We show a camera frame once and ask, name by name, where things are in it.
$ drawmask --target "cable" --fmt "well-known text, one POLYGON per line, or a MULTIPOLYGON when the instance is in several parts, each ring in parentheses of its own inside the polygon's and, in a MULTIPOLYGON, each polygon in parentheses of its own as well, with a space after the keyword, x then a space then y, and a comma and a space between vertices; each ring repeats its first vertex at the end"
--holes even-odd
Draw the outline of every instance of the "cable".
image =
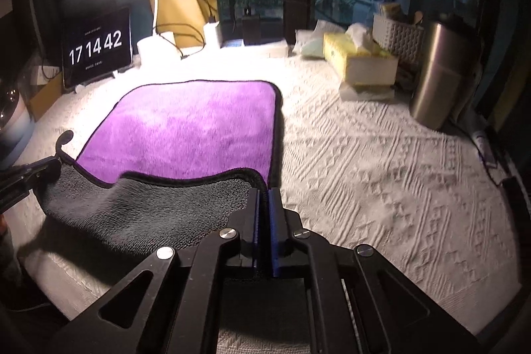
POLYGON ((47 76, 45 73, 44 73, 44 55, 42 53, 42 50, 40 49, 40 45, 37 44, 37 48, 39 50, 39 57, 40 57, 40 71, 42 72, 42 76, 44 77, 44 80, 46 80, 47 82, 49 82, 50 80, 53 80, 55 77, 57 77, 59 75, 59 72, 54 75, 53 77, 49 77, 47 76))
POLYGON ((217 10, 216 8, 214 8, 214 7, 210 4, 210 2, 209 2, 208 0, 203 0, 203 1, 204 1, 204 3, 206 3, 206 5, 208 6, 208 10, 209 10, 209 14, 210 14, 210 16, 211 16, 214 20, 216 20, 216 16, 214 16, 214 14, 212 13, 212 11, 216 11, 216 13, 217 13, 218 10, 217 10))
POLYGON ((483 157, 483 154, 481 153, 481 150, 480 148, 478 147, 478 145, 476 144, 476 142, 472 139, 472 136, 470 134, 468 134, 468 132, 466 132, 463 128, 461 128, 459 125, 457 125, 455 122, 453 121, 449 121, 450 124, 455 127, 456 129, 458 129, 459 131, 461 131, 461 133, 463 133, 471 142, 472 144, 474 145, 474 147, 476 148, 477 150, 477 153, 478 155, 480 156, 480 159, 481 159, 481 162, 483 163, 483 168, 485 169, 485 173, 487 173, 487 176, 489 177, 490 181, 492 182, 492 184, 499 188, 500 187, 500 184, 499 183, 496 183, 491 175, 491 172, 490 172, 490 169, 489 167, 487 167, 487 161, 485 161, 485 158, 483 157))
POLYGON ((17 312, 17 313, 18 312, 29 312, 29 311, 34 311, 39 308, 44 308, 46 306, 51 306, 51 303, 49 302, 41 303, 40 305, 32 306, 31 308, 26 308, 26 309, 6 309, 6 311, 17 312))
MULTIPOLYGON (((193 54, 197 54, 199 53, 200 51, 202 51, 205 46, 206 46, 206 42, 204 40, 204 37, 203 37, 203 34, 194 26, 188 24, 188 23, 161 23, 159 25, 155 25, 153 26, 153 32, 156 34, 156 35, 159 35, 161 36, 158 32, 157 32, 157 28, 160 27, 160 26, 187 26, 189 27, 190 29, 194 30, 195 32, 197 32, 197 34, 199 35, 199 37, 201 37, 201 39, 197 38, 197 36, 193 35, 193 34, 181 34, 181 33, 177 33, 177 32, 174 32, 174 35, 177 35, 177 36, 187 36, 187 37, 190 37, 190 38, 193 38, 195 39, 197 42, 201 43, 202 44, 202 47, 197 50, 195 53, 193 54)), ((186 59, 188 56, 190 56, 189 54, 187 55, 184 55, 183 54, 183 51, 174 43, 172 43, 171 41, 168 41, 169 44, 171 44, 173 47, 175 47, 177 50, 179 50, 179 53, 181 54, 181 59, 186 59)))

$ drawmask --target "embossed pattern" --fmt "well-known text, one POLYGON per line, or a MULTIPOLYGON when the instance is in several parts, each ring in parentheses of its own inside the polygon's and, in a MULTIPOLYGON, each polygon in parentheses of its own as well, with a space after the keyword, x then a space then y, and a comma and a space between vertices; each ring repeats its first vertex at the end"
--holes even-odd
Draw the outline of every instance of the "embossed pattern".
MULTIPOLYGON (((305 227, 336 245, 374 245, 472 332, 516 294, 518 260, 507 210, 472 144, 422 127, 402 103, 342 102, 339 80, 324 61, 214 62, 202 53, 172 69, 130 70, 81 95, 64 95, 38 122, 20 162, 52 154, 67 129, 74 139, 65 150, 75 157, 123 94, 140 84, 191 79, 268 80, 280 88, 282 200, 305 227)), ((34 197, 8 217, 19 244, 33 239, 42 223, 34 197)), ((30 254, 26 267, 70 318, 107 289, 46 252, 30 254)), ((286 305, 272 307, 289 313, 286 305)), ((218 352, 308 352, 303 343, 266 341, 233 329, 221 334, 218 352)))

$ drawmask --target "tissue box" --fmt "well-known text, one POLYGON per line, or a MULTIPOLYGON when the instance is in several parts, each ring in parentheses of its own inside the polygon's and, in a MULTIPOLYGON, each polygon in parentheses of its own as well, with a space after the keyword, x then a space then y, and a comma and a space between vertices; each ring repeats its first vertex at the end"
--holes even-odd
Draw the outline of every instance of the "tissue box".
POLYGON ((358 48, 348 35, 325 34, 323 51, 339 77, 351 86, 395 83, 398 59, 378 46, 370 53, 358 48))

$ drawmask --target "tablet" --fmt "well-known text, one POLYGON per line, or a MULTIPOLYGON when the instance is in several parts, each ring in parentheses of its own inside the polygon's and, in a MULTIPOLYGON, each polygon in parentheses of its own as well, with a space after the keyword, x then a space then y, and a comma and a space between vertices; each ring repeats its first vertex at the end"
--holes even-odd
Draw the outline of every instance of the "tablet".
POLYGON ((130 66, 133 52, 129 8, 66 27, 62 51, 67 91, 130 66))

